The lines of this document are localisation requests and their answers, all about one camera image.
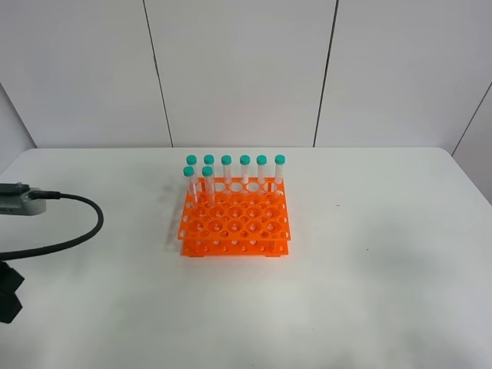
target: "orange test tube rack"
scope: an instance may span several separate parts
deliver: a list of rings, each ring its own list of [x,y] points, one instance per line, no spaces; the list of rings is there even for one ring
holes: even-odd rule
[[[198,179],[198,193],[186,194],[178,239],[181,254],[204,256],[267,256],[288,254],[291,239],[284,182],[275,184],[265,178],[258,184],[240,178],[225,184],[215,179],[216,192],[210,199],[204,191],[204,179]]]

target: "centrifuge tube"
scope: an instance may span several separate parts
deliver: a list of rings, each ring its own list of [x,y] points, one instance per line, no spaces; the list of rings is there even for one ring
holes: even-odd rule
[[[249,174],[248,174],[248,166],[249,166],[249,156],[242,155],[239,158],[239,162],[241,163],[241,183],[243,185],[247,185],[249,182]]]
[[[188,155],[186,157],[186,164],[193,168],[193,177],[195,179],[195,182],[198,183],[197,157],[194,155]]]
[[[205,157],[203,158],[203,161],[204,161],[205,165],[208,165],[212,168],[212,177],[215,179],[214,155],[205,155]]]
[[[232,159],[229,155],[224,155],[221,159],[222,167],[224,168],[224,182],[229,184],[232,182],[231,179],[231,163]]]
[[[264,183],[264,166],[267,164],[267,157],[259,155],[256,158],[256,164],[258,164],[258,183],[262,185]]]
[[[284,179],[285,156],[277,155],[275,157],[275,184],[279,185]]]
[[[186,177],[187,185],[188,185],[188,193],[192,196],[193,201],[198,202],[198,194],[197,194],[197,182],[195,180],[196,176],[193,170],[193,167],[184,167],[183,175]]]
[[[214,181],[214,170],[212,167],[205,166],[201,170],[203,174],[203,179],[205,182],[205,192],[207,193],[208,200],[213,204],[215,196],[215,181]]]

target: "white table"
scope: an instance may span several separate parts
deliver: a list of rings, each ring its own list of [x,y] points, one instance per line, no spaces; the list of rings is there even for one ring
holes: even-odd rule
[[[288,257],[180,256],[190,153],[286,155]],[[86,244],[11,263],[24,309],[0,326],[1,368],[492,367],[492,207],[440,149],[31,150],[0,181],[80,194],[106,216]],[[94,223],[51,201],[0,217],[0,243]]]

